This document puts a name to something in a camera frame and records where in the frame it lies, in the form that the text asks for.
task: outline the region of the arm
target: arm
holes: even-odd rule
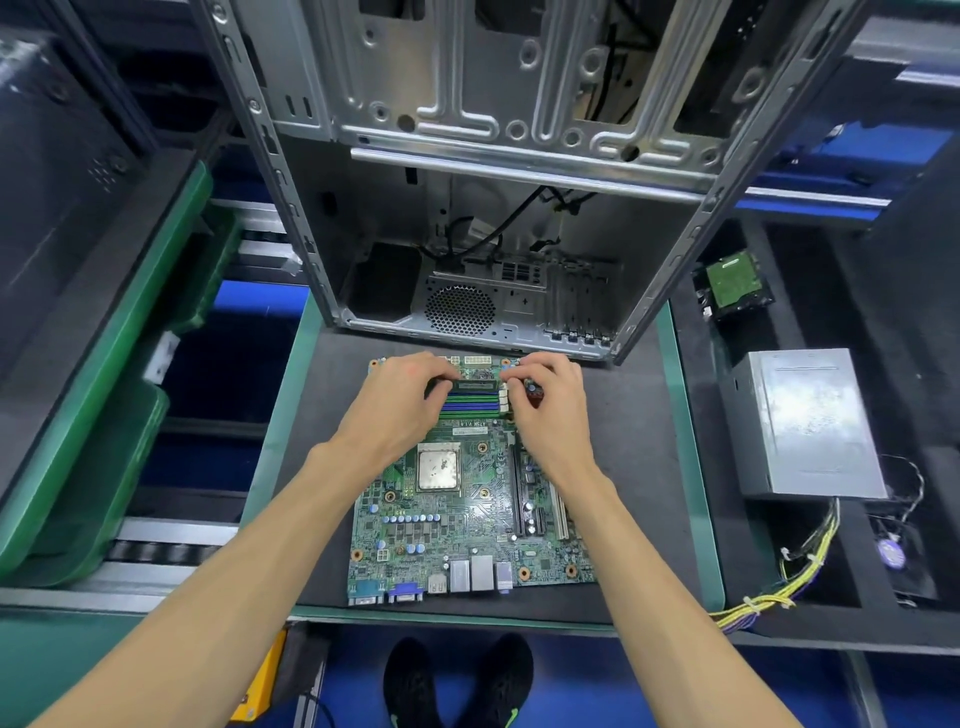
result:
[[[457,378],[424,352],[367,377],[337,434],[229,544],[200,566],[34,728],[222,728],[310,571],[360,493],[436,424]]]
[[[560,490],[660,728],[799,728],[670,570],[593,460],[580,366],[535,353],[501,375],[523,445]],[[522,380],[543,388],[535,409]]]

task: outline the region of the black mat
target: black mat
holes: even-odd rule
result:
[[[321,331],[287,444],[278,488],[296,474],[309,449],[329,439],[359,391],[367,362],[423,346],[386,338]],[[463,350],[431,348],[439,353]],[[621,367],[585,368],[590,431],[597,463],[617,485],[627,509],[695,595],[700,593],[670,400],[657,334],[648,331]],[[352,512],[338,526],[298,601],[347,606]],[[510,595],[446,595],[377,610],[462,617],[610,623],[596,584],[527,587]]]

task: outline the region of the hand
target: hand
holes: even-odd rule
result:
[[[426,399],[423,392],[437,383]],[[420,442],[440,418],[441,407],[460,372],[441,356],[420,352],[395,356],[372,367],[337,433],[330,440],[348,449],[376,477]]]
[[[599,474],[590,445],[587,393],[579,364],[563,354],[537,352],[524,356],[518,366],[502,370],[500,377],[510,390],[523,446],[564,497]],[[524,379],[533,379],[543,388],[539,408],[527,399]]]

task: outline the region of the black shoe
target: black shoe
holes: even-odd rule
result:
[[[394,728],[443,728],[426,648],[412,637],[400,640],[383,671],[383,699]]]
[[[505,635],[480,661],[477,685],[456,728],[507,728],[534,684],[534,656],[526,640]]]

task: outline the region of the motherboard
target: motherboard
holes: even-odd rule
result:
[[[447,359],[462,379],[437,426],[356,501],[348,604],[592,582],[563,500],[514,427],[499,372],[517,361]],[[542,391],[525,386],[536,406]]]

